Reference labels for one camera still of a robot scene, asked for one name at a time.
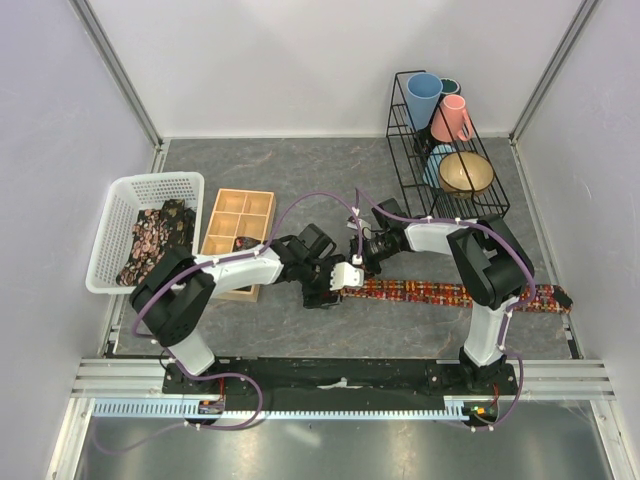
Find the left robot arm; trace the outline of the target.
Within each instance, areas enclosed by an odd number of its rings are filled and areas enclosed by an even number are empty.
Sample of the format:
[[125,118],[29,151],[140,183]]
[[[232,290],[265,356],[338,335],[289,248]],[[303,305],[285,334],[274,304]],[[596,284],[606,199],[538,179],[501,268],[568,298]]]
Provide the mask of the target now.
[[151,338],[185,370],[185,382],[208,393],[219,382],[215,355],[199,331],[209,300],[232,290],[298,282],[303,306],[321,308],[338,301],[344,287],[346,257],[316,225],[249,250],[194,256],[175,247],[135,288],[130,303]]

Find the multicolour patchwork tie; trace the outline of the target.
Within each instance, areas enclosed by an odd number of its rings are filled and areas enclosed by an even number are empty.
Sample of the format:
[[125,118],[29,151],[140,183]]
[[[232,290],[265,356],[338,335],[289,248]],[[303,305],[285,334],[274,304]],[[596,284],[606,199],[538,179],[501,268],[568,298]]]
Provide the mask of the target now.
[[[363,287],[344,288],[343,297],[425,303],[440,306],[472,306],[472,298],[462,284],[415,280],[366,280]],[[569,314],[573,300],[559,285],[538,284],[534,299],[517,311],[530,313]]]

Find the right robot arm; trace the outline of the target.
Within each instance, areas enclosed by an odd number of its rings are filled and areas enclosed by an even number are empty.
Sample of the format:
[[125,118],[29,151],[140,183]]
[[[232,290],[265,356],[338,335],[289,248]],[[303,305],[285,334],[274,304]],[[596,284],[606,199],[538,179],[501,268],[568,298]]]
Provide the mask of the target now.
[[393,199],[372,208],[380,231],[355,234],[349,255],[361,259],[367,277],[381,273],[381,262],[401,252],[431,252],[453,258],[462,285],[472,299],[468,336],[459,352],[458,381],[477,394],[489,387],[506,361],[504,343],[510,316],[534,267],[503,218],[404,218],[393,213]]

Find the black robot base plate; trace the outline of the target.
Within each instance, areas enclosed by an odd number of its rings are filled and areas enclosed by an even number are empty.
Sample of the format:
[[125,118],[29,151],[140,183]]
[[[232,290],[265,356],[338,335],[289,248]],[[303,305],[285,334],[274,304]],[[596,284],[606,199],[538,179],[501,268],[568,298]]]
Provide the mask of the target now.
[[519,386],[509,363],[478,380],[457,361],[426,359],[222,357],[206,373],[251,377],[263,407],[433,407],[446,396],[511,396]]

